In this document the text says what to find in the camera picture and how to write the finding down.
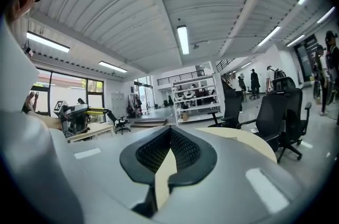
mesh chair back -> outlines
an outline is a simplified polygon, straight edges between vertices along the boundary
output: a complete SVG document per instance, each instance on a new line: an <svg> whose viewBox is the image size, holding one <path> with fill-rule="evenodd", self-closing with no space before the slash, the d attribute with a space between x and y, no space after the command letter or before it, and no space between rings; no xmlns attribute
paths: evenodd
<svg viewBox="0 0 339 224"><path fill-rule="evenodd" d="M284 119L286 121L284 138L286 138L288 141L298 139L302 135L302 126L300 120L302 90L299 88L286 89L284 90L281 97L288 99L284 113Z"/></svg>
<svg viewBox="0 0 339 224"><path fill-rule="evenodd" d="M256 127L263 137L279 133L287 102L288 99L280 95L267 95L263 97L256 119Z"/></svg>
<svg viewBox="0 0 339 224"><path fill-rule="evenodd" d="M228 89L225 91L225 98L236 97L235 89Z"/></svg>
<svg viewBox="0 0 339 224"><path fill-rule="evenodd" d="M225 114L224 117L233 117L238 121L240 106L242 104L242 98L239 97L229 97L225 98Z"/></svg>
<svg viewBox="0 0 339 224"><path fill-rule="evenodd" d="M291 77L282 77L272 81L273 91L285 91L287 89L296 88Z"/></svg>

chair armrest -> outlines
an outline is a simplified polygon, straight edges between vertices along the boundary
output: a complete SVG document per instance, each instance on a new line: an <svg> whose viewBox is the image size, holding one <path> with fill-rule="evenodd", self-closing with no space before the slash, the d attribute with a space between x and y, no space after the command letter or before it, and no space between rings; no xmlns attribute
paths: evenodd
<svg viewBox="0 0 339 224"><path fill-rule="evenodd" d="M266 142L270 141L271 139L277 138L280 134L274 133L272 135L269 135L268 137L263 138Z"/></svg>
<svg viewBox="0 0 339 224"><path fill-rule="evenodd" d="M253 123L253 122L256 122L256 119L255 119L255 120L249 120L249 121L245 121L245 122L239 123L239 124L236 126L236 129L240 129L240 128L242 127L242 125L250 124L250 123Z"/></svg>
<svg viewBox="0 0 339 224"><path fill-rule="evenodd" d="M228 120L232 120L232 119L236 119L236 117L225 117L225 118L222 118L221 120L222 121L228 121Z"/></svg>
<svg viewBox="0 0 339 224"><path fill-rule="evenodd" d="M310 110L312 106L312 103L311 102L308 102L306 105L305 105L305 110Z"/></svg>

black mesh panel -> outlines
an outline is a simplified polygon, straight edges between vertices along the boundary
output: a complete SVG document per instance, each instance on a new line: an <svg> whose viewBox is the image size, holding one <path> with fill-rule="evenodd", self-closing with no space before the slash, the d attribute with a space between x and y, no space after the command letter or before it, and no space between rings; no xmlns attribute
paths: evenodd
<svg viewBox="0 0 339 224"><path fill-rule="evenodd" d="M200 158L199 146L174 130L171 132L171 150L178 172L193 165Z"/></svg>
<svg viewBox="0 0 339 224"><path fill-rule="evenodd" d="M170 129L140 147L136 156L138 161L156 173L170 150Z"/></svg>

railing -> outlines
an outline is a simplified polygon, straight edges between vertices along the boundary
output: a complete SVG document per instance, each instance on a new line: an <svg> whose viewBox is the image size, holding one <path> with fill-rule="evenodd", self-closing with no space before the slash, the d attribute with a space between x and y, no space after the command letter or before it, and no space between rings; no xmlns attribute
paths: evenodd
<svg viewBox="0 0 339 224"><path fill-rule="evenodd" d="M171 84L171 83L178 82L181 80L192 79L192 78L196 78L196 77L200 77L204 75L205 75L205 72L202 69L202 70L193 71L191 73L179 74L179 75L175 75L171 77L161 78L161 79L158 79L157 81L158 81L158 86L160 86L160 85Z"/></svg>
<svg viewBox="0 0 339 224"><path fill-rule="evenodd" d="M235 58L229 58L225 59L219 62L217 65L217 71L220 72L222 69L224 69L227 65L229 65Z"/></svg>

white table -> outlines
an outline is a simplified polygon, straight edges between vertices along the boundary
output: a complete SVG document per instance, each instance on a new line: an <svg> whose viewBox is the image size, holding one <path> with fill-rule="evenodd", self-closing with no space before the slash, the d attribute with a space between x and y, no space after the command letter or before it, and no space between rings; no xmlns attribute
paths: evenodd
<svg viewBox="0 0 339 224"><path fill-rule="evenodd" d="M92 136L98 137L99 134L108 131L111 131L112 137L114 136L113 125L93 122L90 123L88 127L90 128L90 130L87 133L80 133L78 135L67 138L67 140L69 140L70 142L76 142Z"/></svg>

